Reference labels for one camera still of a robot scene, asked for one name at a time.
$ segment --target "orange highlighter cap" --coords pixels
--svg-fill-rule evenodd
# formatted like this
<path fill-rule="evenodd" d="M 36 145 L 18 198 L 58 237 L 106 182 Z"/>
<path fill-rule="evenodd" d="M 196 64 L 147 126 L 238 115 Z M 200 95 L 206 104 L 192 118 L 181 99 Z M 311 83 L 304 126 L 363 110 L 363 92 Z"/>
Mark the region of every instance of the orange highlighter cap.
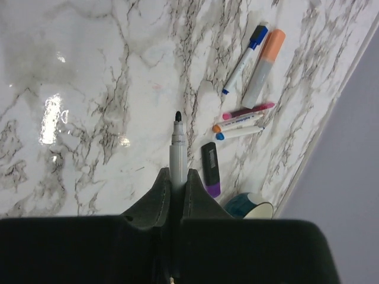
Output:
<path fill-rule="evenodd" d="M 282 30 L 274 30 L 267 38 L 262 57 L 268 61 L 274 62 L 278 56 L 280 48 L 283 45 L 285 33 Z"/>

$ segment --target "purple marker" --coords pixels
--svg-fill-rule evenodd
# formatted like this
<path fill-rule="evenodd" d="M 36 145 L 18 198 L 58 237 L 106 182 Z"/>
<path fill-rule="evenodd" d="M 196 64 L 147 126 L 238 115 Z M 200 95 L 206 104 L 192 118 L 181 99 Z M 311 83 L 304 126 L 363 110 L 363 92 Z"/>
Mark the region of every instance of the purple marker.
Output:
<path fill-rule="evenodd" d="M 210 142 L 201 148 L 205 188 L 213 198 L 221 194 L 219 161 L 217 160 L 216 144 Z"/>

